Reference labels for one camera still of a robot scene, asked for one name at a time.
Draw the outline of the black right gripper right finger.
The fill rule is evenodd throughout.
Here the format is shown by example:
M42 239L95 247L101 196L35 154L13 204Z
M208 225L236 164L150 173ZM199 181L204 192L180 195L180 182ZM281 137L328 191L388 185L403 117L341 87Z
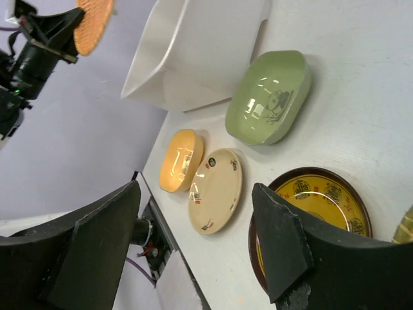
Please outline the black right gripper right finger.
M270 303L278 309L411 309L412 244L340 229L267 186L252 189Z

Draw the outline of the round orange woven plate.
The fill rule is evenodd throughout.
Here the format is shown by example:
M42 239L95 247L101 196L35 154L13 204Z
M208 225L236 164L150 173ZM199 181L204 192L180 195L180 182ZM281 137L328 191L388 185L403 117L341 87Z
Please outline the round orange woven plate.
M74 42L78 53L89 56L99 44L110 17L114 14L114 0L77 0L76 7L85 13L74 30Z

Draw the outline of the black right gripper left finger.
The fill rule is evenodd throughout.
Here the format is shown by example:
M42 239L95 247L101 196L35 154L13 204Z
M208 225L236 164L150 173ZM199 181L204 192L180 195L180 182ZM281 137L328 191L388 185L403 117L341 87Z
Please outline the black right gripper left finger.
M111 309L141 190L136 181L1 237L1 309Z

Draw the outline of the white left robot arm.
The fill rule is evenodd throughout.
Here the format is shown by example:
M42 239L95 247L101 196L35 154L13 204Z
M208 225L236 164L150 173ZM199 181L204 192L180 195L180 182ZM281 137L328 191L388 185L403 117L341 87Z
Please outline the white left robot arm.
M1 51L1 141L7 141L24 120L24 109L37 99L59 61L78 60L74 30L85 11L41 16L26 1L16 1L19 27L8 36L10 52Z

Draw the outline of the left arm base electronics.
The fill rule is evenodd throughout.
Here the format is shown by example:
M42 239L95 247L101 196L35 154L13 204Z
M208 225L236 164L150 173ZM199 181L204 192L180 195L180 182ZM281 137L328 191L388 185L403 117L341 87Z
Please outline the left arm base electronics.
M153 199L148 202L141 217L135 221L131 244L143 248L137 257L146 259L150 277L155 282L158 281L172 252L178 250L178 247Z

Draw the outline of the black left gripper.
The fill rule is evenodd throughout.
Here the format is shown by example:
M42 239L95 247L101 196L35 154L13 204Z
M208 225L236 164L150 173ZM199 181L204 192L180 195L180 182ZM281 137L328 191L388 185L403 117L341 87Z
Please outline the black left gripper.
M27 100L37 99L58 61L77 63L74 30L84 16L85 11L79 7L55 15L37 15L36 12L22 14L19 24L25 36L54 52L29 42L17 59L1 50L1 86Z

